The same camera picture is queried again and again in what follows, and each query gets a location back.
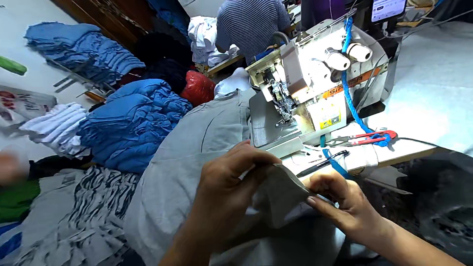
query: overlock sewing machine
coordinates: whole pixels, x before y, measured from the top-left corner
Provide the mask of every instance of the overlock sewing machine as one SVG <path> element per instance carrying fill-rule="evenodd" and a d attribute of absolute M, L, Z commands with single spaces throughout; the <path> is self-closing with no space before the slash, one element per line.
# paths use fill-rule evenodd
<path fill-rule="evenodd" d="M 374 38 L 353 26 L 348 50 L 341 53 L 345 21 L 355 12 L 322 21 L 246 68 L 260 90 L 250 99 L 255 147 L 282 158 L 303 144 L 319 144 L 322 135 L 332 139 L 330 132 L 351 117 L 342 71 L 357 111 L 388 97 L 389 59 Z"/>

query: phone screen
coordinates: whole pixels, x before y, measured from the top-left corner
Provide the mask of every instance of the phone screen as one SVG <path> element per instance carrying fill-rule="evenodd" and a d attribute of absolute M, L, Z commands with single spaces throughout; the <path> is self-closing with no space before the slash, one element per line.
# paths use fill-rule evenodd
<path fill-rule="evenodd" d="M 374 0 L 371 21 L 377 22 L 404 12 L 407 0 Z"/>

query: worker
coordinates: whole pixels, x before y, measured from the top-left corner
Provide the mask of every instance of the worker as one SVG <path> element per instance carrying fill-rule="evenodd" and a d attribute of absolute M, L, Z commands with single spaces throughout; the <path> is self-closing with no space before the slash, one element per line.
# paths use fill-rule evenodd
<path fill-rule="evenodd" d="M 289 34 L 289 26 L 289 14 L 281 0 L 225 0 L 217 14 L 215 45 L 224 53 L 235 44 L 250 65 L 255 55 L 274 45 L 272 34 Z"/>
<path fill-rule="evenodd" d="M 253 165 L 273 163 L 281 163 L 281 160 L 250 146 L 249 141 L 239 143 L 223 156 L 206 163 L 191 212 L 159 265 L 208 265 L 214 247 L 228 238 L 264 181 L 256 171 L 250 171 L 243 180 L 238 177 Z M 345 180 L 333 169 L 318 171 L 306 186 L 315 193 L 332 195 L 340 207 L 337 209 L 317 196 L 309 197 L 307 204 L 329 218 L 348 238 L 395 265 L 464 265 L 381 217 L 357 183 Z"/>

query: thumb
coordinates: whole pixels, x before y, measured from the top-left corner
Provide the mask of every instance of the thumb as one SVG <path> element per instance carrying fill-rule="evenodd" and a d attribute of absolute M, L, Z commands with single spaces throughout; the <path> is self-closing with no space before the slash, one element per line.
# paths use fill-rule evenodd
<path fill-rule="evenodd" d="M 330 203 L 317 196 L 308 197 L 307 204 L 332 220 L 336 225 L 341 225 L 344 221 L 345 212 L 333 207 Z"/>

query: hand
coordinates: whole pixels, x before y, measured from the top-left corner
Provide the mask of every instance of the hand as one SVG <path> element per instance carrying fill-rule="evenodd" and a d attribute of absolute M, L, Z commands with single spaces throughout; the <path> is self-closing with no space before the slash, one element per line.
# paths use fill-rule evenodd
<path fill-rule="evenodd" d="M 372 249 L 393 234 L 393 225 L 371 206 L 358 184 L 346 180 L 331 167 L 325 167 L 305 181 L 306 187 L 321 195 L 330 195 L 340 204 L 333 207 L 319 197 L 307 203 L 329 218 L 350 239 Z"/>
<path fill-rule="evenodd" d="M 239 177 L 254 165 L 273 163 L 281 160 L 250 146 L 249 140 L 207 162 L 202 168 L 191 213 L 183 226 L 186 234 L 209 247 L 225 240 L 264 181 L 255 171 L 250 171 L 243 180 Z"/>

